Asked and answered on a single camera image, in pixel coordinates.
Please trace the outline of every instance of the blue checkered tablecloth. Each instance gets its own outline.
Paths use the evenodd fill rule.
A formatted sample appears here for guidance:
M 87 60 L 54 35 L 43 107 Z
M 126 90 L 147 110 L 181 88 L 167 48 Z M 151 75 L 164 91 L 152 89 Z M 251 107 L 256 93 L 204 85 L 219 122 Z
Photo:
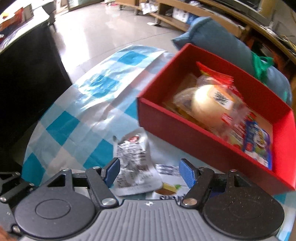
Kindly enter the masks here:
M 29 141 L 22 177 L 40 185 L 64 168 L 85 170 L 112 159 L 112 136 L 138 128 L 136 96 L 172 58 L 164 50 L 130 45 L 88 71 L 38 122 Z M 148 133 L 151 160 L 178 165 L 187 158 L 207 164 Z M 296 192 L 275 197 L 284 207 L 278 238 L 287 241 L 296 214 Z

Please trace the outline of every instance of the white packet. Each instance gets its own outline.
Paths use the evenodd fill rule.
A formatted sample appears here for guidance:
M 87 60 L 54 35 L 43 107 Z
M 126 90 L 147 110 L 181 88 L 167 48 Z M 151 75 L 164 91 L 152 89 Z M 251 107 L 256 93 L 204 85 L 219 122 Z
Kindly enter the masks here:
M 113 157 L 120 159 L 120 172 L 111 188 L 115 195 L 134 195 L 162 187 L 161 178 L 150 159 L 144 128 L 139 127 L 120 141 L 113 136 Z
M 143 15 L 151 12 L 157 12 L 158 6 L 153 3 L 140 3 Z
M 190 190 L 179 173 L 179 167 L 156 164 L 163 186 L 161 189 L 146 194 L 149 200 L 175 199 L 178 204 Z

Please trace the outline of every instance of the red cardboard box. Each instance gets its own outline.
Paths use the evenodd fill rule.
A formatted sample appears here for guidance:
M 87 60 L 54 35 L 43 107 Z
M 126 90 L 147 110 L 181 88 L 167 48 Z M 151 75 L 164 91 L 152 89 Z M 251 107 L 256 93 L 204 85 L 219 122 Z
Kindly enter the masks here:
M 197 61 L 233 76 L 248 106 L 272 124 L 272 171 L 221 138 L 162 107 L 185 75 L 201 75 Z M 296 128 L 292 109 L 254 77 L 212 53 L 185 45 L 140 93 L 138 116 L 140 126 L 148 132 L 222 172 L 238 169 L 269 194 L 295 190 Z

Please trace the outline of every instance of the colorful snack package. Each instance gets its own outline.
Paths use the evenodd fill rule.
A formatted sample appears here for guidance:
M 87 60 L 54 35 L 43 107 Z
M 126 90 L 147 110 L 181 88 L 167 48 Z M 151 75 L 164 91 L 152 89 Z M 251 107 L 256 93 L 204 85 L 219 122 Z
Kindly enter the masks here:
M 265 167 L 272 169 L 270 136 L 255 121 L 246 121 L 244 152 Z
M 246 121 L 254 121 L 255 118 L 256 115 L 249 110 L 246 117 L 239 124 L 234 125 L 229 131 L 226 141 L 236 148 L 243 150 L 246 135 Z
M 203 74 L 197 85 L 173 98 L 182 111 L 197 120 L 200 127 L 224 138 L 246 116 L 248 108 L 233 85 L 233 78 L 197 62 Z

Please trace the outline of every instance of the snack package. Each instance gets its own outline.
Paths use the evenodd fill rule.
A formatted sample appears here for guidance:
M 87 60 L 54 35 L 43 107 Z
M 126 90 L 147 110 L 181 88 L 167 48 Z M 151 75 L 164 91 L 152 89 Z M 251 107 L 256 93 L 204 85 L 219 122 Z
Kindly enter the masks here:
M 150 160 L 148 137 L 140 127 L 120 141 L 113 136 L 113 157 L 120 159 L 120 172 L 112 192 L 117 196 L 157 190 L 162 181 Z
M 255 121 L 246 121 L 244 152 L 272 170 L 270 137 Z
M 23 8 L 14 14 L 1 14 L 0 16 L 0 43 L 22 23 Z
M 198 65 L 204 75 L 197 79 L 197 87 L 178 93 L 173 103 L 201 123 L 202 128 L 223 137 L 248 109 L 231 76 Z
M 146 194 L 146 199 L 175 199 L 178 204 L 189 191 L 189 187 L 179 173 L 179 167 L 156 164 L 156 171 L 163 181 L 163 186 L 152 193 Z
M 256 115 L 249 110 L 246 117 L 240 123 L 235 124 L 229 131 L 226 141 L 236 148 L 243 150 L 246 135 L 246 121 L 253 121 L 255 118 Z

